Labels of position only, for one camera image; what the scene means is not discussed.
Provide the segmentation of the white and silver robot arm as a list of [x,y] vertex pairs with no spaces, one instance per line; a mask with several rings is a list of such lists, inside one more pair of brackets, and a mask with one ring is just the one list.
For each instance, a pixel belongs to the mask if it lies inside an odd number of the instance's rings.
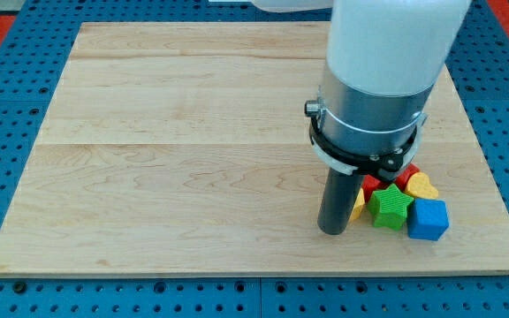
[[348,153],[385,155],[414,132],[470,0],[258,0],[271,12],[330,8],[320,131]]

